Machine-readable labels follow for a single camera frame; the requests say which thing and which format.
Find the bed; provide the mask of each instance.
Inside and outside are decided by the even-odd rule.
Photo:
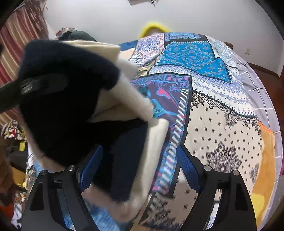
[[[183,143],[204,165],[239,170],[260,230],[277,189],[282,141],[274,107],[256,73],[223,42],[200,34],[161,33],[120,46],[120,56],[138,66],[132,84],[151,99],[154,117],[167,119],[170,126],[152,190],[133,221],[115,222],[104,209],[86,202],[99,229],[181,227],[197,197],[175,156],[176,145]],[[34,166],[38,174],[42,168],[36,161]],[[207,228],[221,193],[216,191]],[[64,204],[62,212],[67,227],[74,229]]]

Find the blue paisley pattern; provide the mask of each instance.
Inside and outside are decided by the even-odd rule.
[[[228,69],[221,58],[215,58],[208,41],[171,42],[159,57],[158,65],[172,64],[197,73],[231,82]]]
[[[135,51],[129,60],[140,67],[155,59],[163,49],[164,34],[141,38],[138,40]]]
[[[167,200],[154,195],[151,198],[151,206],[147,206],[139,225],[154,230],[179,230],[183,223],[176,222],[176,217],[169,217],[171,209],[167,209]]]
[[[168,42],[173,39],[199,39],[199,34],[193,33],[180,33],[180,32],[171,32],[165,33],[165,41]]]
[[[216,40],[214,38],[211,38],[207,36],[207,39],[209,43],[211,44],[212,48],[217,52],[217,54],[222,58],[222,60],[228,65],[228,66],[235,66],[234,60],[231,58],[230,48],[223,42],[220,42],[219,40]]]

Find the blue gripper pad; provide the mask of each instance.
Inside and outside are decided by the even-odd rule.
[[[194,189],[198,193],[200,190],[198,173],[180,146],[178,146],[176,149],[176,157],[190,188]]]
[[[94,150],[93,155],[87,162],[85,168],[81,172],[80,176],[80,188],[82,191],[90,187],[90,184],[97,172],[97,169],[101,163],[103,157],[103,147],[99,145],[96,150]]]

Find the clothing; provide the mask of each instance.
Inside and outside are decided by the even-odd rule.
[[[86,121],[95,110],[100,89],[111,89],[118,80],[119,70],[107,59],[77,47],[56,41],[30,42],[18,78],[24,80],[48,73],[67,75],[67,88],[25,100],[20,110],[47,156],[64,166],[76,164],[81,159],[78,153],[87,154],[94,143],[92,136],[78,136],[74,142],[75,129],[70,125],[76,122],[81,128],[89,127]]]
[[[88,41],[94,41],[96,40],[90,36],[87,32],[85,31],[67,31],[65,32],[61,37],[58,38],[58,40],[88,40]]]
[[[261,228],[263,217],[268,210],[271,200],[274,181],[276,178],[275,172],[275,136],[271,130],[266,128],[261,122],[258,122],[261,137],[263,139],[262,160],[260,164],[255,165],[249,172],[250,178],[255,182],[250,196],[257,228]]]
[[[90,208],[91,205],[94,205],[95,207],[92,206],[92,208],[105,211],[105,214],[110,215],[112,219],[119,222],[132,220],[148,198],[168,127],[169,122],[165,119],[151,118],[148,121],[143,153],[133,181],[129,200],[124,202],[114,201],[109,194],[91,183],[90,187],[82,193],[82,197],[88,202],[87,207]],[[63,166],[60,166],[54,160],[48,158],[38,149],[29,129],[26,128],[26,125],[24,128],[30,141],[29,154],[33,153],[34,157],[37,159],[37,162],[35,162],[35,165],[38,166],[36,167],[37,174],[39,174],[42,169],[48,169],[50,172],[63,171]]]
[[[9,163],[12,167],[22,171],[26,172],[27,168],[27,159],[28,159],[28,151],[16,151],[12,152],[8,155]]]
[[[47,157],[67,167],[80,163],[95,143],[101,144],[103,159],[93,182],[113,200],[128,200],[146,139],[147,122],[141,119],[87,122],[95,111],[99,91],[110,90],[118,82],[118,68],[78,47],[55,41],[29,43],[19,79],[48,73],[66,75],[68,86],[61,92],[25,99],[20,104],[39,148]],[[132,89],[127,81],[120,83],[119,89],[120,85],[128,86],[127,83],[128,89]],[[143,98],[135,88],[133,91],[134,98],[135,94]],[[81,131],[77,136],[70,126],[74,121]]]
[[[100,56],[108,59],[113,63],[115,63],[117,60],[120,48],[118,45],[84,40],[62,41],[62,43],[72,45],[74,47],[79,47],[95,54],[99,54]]]
[[[4,139],[14,138],[17,141],[24,142],[26,142],[27,140],[24,130],[21,128],[21,126],[16,120],[12,120],[3,126],[1,136]]]
[[[8,220],[12,220],[12,217],[14,215],[14,205],[13,203],[11,203],[9,206],[1,206],[0,205],[0,209],[3,211],[3,213],[5,214],[6,218],[8,218]]]
[[[64,34],[66,34],[67,32],[73,32],[76,31],[77,29],[74,27],[66,27],[63,26],[61,27],[61,29],[59,31],[56,32],[56,37],[59,39],[61,36],[63,36]]]

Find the navy blue fabric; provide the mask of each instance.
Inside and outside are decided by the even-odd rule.
[[[68,31],[66,33],[64,33],[61,37],[58,38],[59,40],[86,40],[86,41],[94,41],[96,42],[96,40],[90,36],[87,32],[85,31]]]
[[[86,121],[95,111],[99,91],[117,83],[119,70],[103,57],[58,41],[28,43],[19,80],[52,73],[67,76],[68,86],[24,100],[20,110],[39,148],[67,167],[78,164],[93,147],[95,131],[78,133],[90,127]]]
[[[178,146],[176,149],[176,157],[190,188],[194,189],[198,193],[200,190],[200,185],[198,181],[197,171],[180,146]]]
[[[148,123],[141,119],[102,121],[92,125],[103,158],[93,183],[115,201],[127,201],[142,155]]]
[[[121,43],[120,45],[120,51],[126,51],[130,48],[136,47],[138,40],[134,40],[132,42],[126,42],[126,43]]]

